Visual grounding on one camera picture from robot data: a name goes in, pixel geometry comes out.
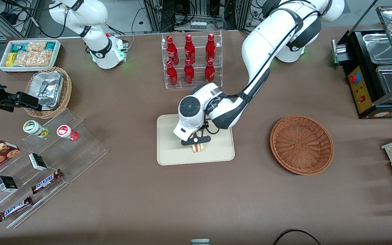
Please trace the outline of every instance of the clear acrylic shelf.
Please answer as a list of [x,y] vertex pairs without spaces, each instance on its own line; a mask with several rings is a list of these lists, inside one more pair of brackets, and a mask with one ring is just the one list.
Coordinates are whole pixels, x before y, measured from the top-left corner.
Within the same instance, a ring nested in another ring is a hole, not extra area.
[[[216,70],[214,73],[214,83],[221,87],[223,85],[223,57],[222,57],[222,32],[221,31],[201,31],[201,32],[191,32],[192,41],[195,45],[196,50],[196,62],[193,64],[195,70],[195,81],[193,84],[189,85],[185,82],[184,74],[184,61],[185,61],[185,36],[174,36],[173,34],[162,34],[161,41],[161,51],[163,59],[163,70],[164,70],[164,81],[167,89],[169,88],[196,88],[199,84],[205,82],[205,67],[207,66],[207,61],[205,60],[205,45],[207,45],[208,34],[214,34],[214,42],[216,43],[216,57],[214,59],[213,67]],[[178,85],[172,87],[168,81],[167,77],[167,66],[168,61],[167,56],[167,42],[166,37],[171,35],[173,37],[173,42],[178,49],[179,64],[175,65],[175,69],[178,73]]]
[[[56,129],[66,124],[77,131],[79,138],[76,141],[68,141],[56,134]],[[69,109],[49,120],[43,125],[49,129],[46,138],[38,138],[29,135],[17,146],[22,151],[20,156],[7,166],[0,168],[0,175],[13,177],[18,190],[13,193],[2,192],[0,189],[0,212],[4,212],[15,204],[25,200],[28,196],[33,199],[34,205],[21,212],[11,215],[2,224],[7,228],[15,228],[28,218],[39,207],[51,199],[57,192],[74,181],[84,171],[107,153],[102,144],[82,124],[82,120]],[[42,155],[48,168],[38,171],[33,168],[28,158],[32,152]],[[42,191],[33,194],[31,187],[60,169],[64,176],[58,178]]]

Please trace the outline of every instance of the wicker basket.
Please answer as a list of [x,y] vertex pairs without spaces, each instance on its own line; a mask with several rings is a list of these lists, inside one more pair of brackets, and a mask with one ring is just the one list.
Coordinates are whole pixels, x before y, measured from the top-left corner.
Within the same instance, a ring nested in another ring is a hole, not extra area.
[[270,147],[283,167],[300,175],[322,172],[333,157],[333,142],[327,130],[301,115],[287,116],[275,124]]
[[[60,100],[59,100],[59,107],[53,111],[41,111],[41,112],[24,108],[25,111],[30,116],[39,117],[42,119],[53,118],[53,117],[59,115],[62,111],[64,111],[64,109],[67,107],[67,104],[69,104],[70,92],[72,92],[72,82],[70,81],[70,77],[67,75],[67,73],[63,69],[61,69],[59,67],[49,68],[49,69],[40,71],[39,73],[51,72],[51,71],[58,71],[64,75],[63,88],[61,89],[61,95],[60,95]],[[30,85],[31,85],[32,81],[33,81],[33,78],[31,77],[30,82],[28,83],[27,88],[25,89],[25,93],[28,93],[28,91],[30,90]]]

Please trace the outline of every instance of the beige tray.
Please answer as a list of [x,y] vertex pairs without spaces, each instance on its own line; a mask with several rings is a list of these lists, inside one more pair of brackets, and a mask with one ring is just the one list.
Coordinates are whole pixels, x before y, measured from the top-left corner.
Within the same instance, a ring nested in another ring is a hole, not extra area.
[[[232,130],[220,130],[210,135],[211,141],[204,143],[204,150],[193,153],[191,146],[181,145],[181,140],[173,133],[178,123],[178,114],[162,115],[157,119],[157,162],[160,165],[176,165],[189,163],[209,163],[233,160],[235,156]],[[210,131],[217,128],[211,121]]]

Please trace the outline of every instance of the red bottle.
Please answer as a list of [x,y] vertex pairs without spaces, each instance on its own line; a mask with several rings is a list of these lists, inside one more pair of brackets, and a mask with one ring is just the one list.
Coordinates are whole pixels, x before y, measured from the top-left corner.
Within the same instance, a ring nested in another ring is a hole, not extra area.
[[167,61],[166,73],[170,86],[176,87],[178,85],[178,73],[176,73],[176,69],[173,67],[173,63],[171,61]]
[[192,42],[192,36],[190,34],[185,35],[185,58],[189,59],[192,64],[196,62],[195,45]]
[[189,85],[193,84],[195,79],[195,70],[192,66],[190,59],[185,60],[184,73],[185,73],[185,82]]
[[214,42],[214,34],[208,34],[207,46],[205,46],[205,60],[208,62],[210,59],[216,58],[216,43]]
[[214,73],[216,70],[213,67],[213,60],[210,59],[207,62],[207,67],[205,67],[205,82],[214,81]]
[[173,37],[167,36],[166,40],[167,40],[167,56],[169,57],[169,60],[173,62],[173,65],[178,65],[179,64],[178,49],[176,48],[176,45],[173,43]]

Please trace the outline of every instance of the robotic arm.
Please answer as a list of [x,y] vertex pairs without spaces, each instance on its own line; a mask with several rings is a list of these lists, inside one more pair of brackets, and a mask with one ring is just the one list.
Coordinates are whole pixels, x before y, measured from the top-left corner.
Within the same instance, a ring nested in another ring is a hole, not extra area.
[[110,69],[126,60],[128,42],[107,36],[99,25],[106,23],[108,12],[105,5],[97,0],[52,1],[51,17],[78,34],[100,68]]
[[204,143],[206,137],[190,137],[204,127],[206,115],[219,129],[234,126],[266,82],[272,60],[277,57],[295,62],[303,48],[317,38],[321,21],[337,19],[343,9],[344,0],[267,0],[263,5],[266,19],[249,34],[241,48],[249,74],[247,86],[228,96],[217,85],[205,83],[184,97],[178,107],[179,122],[173,130],[181,143]]

